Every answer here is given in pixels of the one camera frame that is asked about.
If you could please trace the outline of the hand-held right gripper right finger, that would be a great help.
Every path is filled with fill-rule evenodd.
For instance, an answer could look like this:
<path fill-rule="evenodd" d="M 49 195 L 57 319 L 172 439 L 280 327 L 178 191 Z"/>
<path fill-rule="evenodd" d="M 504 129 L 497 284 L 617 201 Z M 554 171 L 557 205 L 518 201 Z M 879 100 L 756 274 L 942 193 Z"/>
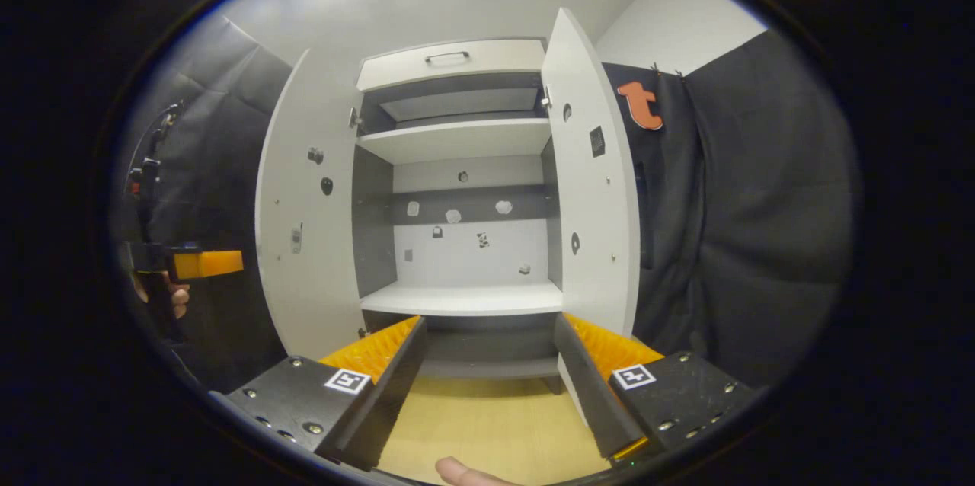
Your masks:
<path fill-rule="evenodd" d="M 755 389 L 689 351 L 661 354 L 574 315 L 554 322 L 561 377 L 610 464 L 679 450 L 738 416 Z"/>

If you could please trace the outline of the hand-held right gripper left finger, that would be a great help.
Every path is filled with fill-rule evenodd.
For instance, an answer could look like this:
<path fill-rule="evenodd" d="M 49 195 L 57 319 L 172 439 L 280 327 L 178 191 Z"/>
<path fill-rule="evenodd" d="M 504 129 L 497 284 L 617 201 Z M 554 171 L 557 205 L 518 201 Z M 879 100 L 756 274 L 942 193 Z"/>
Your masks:
<path fill-rule="evenodd" d="M 269 440 L 368 472 L 379 465 L 427 348 L 427 320 L 414 315 L 328 357 L 290 354 L 209 396 Z"/>

